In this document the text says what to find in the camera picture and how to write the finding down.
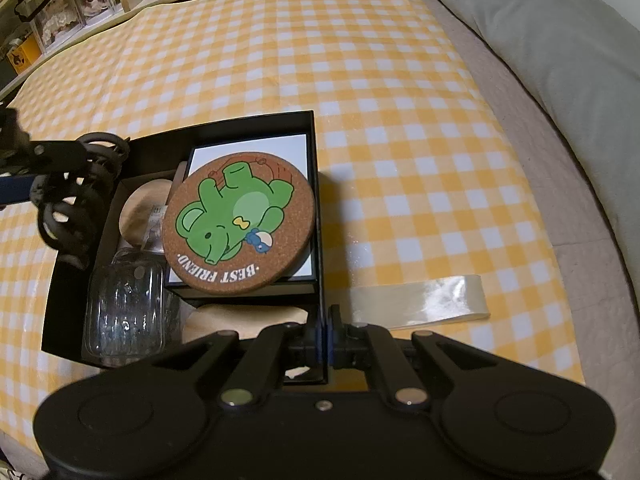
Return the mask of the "oval wooden lid box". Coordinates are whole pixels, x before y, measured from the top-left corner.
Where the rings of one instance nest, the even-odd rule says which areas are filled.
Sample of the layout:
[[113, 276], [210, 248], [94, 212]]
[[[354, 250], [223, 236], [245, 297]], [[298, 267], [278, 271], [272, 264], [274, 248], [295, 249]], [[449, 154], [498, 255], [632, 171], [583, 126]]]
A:
[[270, 325], [296, 322], [304, 324], [308, 313], [296, 307], [229, 306], [212, 304], [193, 310], [182, 323], [185, 344], [220, 330], [235, 330], [241, 339], [258, 336]]

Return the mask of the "white black Chanel box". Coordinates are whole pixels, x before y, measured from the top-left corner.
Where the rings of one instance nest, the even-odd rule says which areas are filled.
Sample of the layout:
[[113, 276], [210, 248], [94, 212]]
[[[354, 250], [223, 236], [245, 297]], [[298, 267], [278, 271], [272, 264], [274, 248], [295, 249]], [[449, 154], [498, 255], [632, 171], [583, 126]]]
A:
[[168, 202], [168, 288], [188, 301], [318, 286], [317, 177], [306, 134], [194, 148]]

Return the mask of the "round wooden coaster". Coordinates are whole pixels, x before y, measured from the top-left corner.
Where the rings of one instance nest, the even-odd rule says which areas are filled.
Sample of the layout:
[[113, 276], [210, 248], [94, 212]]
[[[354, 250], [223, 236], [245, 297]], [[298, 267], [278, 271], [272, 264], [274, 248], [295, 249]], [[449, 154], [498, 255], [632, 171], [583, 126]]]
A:
[[141, 247], [152, 212], [166, 205], [172, 183], [167, 179], [145, 182], [127, 198], [119, 215], [122, 239], [132, 247]]

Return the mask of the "large black box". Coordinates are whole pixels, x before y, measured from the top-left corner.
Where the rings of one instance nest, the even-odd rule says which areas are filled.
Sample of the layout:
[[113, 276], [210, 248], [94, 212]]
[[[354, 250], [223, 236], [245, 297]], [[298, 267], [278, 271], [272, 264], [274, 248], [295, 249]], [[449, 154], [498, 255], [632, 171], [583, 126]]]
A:
[[[92, 258], [81, 268], [58, 257], [50, 281], [44, 314], [41, 349], [51, 356], [100, 366], [82, 352], [90, 282], [98, 266], [110, 263], [125, 242], [117, 234], [116, 217], [132, 192], [156, 178], [186, 180], [208, 162], [239, 152], [262, 152], [279, 156], [295, 166], [318, 190], [314, 115], [309, 111], [247, 116], [209, 122], [161, 132], [130, 142], [101, 239]], [[263, 304], [294, 306], [311, 312], [317, 308], [324, 322], [320, 229], [314, 227], [306, 252], [299, 262], [272, 284], [239, 295], [212, 296], [194, 292], [166, 274], [170, 292], [193, 307], [206, 304]]]

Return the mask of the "round cork frog coaster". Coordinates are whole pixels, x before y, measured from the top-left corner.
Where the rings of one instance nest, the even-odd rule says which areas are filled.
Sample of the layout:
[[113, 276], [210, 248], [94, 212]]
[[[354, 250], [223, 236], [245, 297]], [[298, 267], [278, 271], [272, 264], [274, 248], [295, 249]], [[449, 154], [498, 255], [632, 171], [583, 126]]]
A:
[[311, 184], [290, 162], [262, 152], [221, 156], [171, 197], [164, 256], [178, 283], [194, 292], [254, 292], [299, 262], [314, 222]]

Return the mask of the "clear tape strip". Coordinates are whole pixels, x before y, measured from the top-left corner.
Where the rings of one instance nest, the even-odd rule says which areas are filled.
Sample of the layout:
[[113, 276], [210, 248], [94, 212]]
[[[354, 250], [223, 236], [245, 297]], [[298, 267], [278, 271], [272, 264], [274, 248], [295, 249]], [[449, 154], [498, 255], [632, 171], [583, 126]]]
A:
[[336, 292], [331, 304], [344, 320], [385, 328], [483, 321], [489, 310], [478, 275], [455, 275], [421, 283], [354, 287]]

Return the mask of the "yellow storage box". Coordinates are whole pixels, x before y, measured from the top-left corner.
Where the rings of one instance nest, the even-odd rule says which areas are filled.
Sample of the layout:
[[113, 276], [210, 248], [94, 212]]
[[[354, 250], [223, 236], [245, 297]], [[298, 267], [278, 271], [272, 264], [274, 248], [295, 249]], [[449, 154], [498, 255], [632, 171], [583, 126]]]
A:
[[9, 42], [9, 50], [6, 54], [14, 70], [21, 74], [40, 58], [41, 50], [36, 37], [29, 34], [24, 37], [16, 37]]

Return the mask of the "yellow checkered blanket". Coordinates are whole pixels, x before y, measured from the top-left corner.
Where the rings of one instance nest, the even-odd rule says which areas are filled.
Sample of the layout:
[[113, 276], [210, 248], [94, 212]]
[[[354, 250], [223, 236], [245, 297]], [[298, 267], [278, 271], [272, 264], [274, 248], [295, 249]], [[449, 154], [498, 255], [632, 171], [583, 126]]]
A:
[[489, 318], [442, 332], [582, 381], [570, 307], [497, 118], [420, 0], [193, 0], [41, 65], [13, 101], [36, 139], [137, 139], [309, 110], [324, 286], [480, 277]]

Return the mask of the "grey pillow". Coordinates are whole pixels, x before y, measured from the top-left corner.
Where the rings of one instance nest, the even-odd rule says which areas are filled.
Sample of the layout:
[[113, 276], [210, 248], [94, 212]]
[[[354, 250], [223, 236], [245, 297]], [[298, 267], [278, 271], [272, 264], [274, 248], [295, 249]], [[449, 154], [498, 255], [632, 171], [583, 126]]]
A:
[[639, 278], [639, 33], [601, 0], [440, 0], [552, 118]]

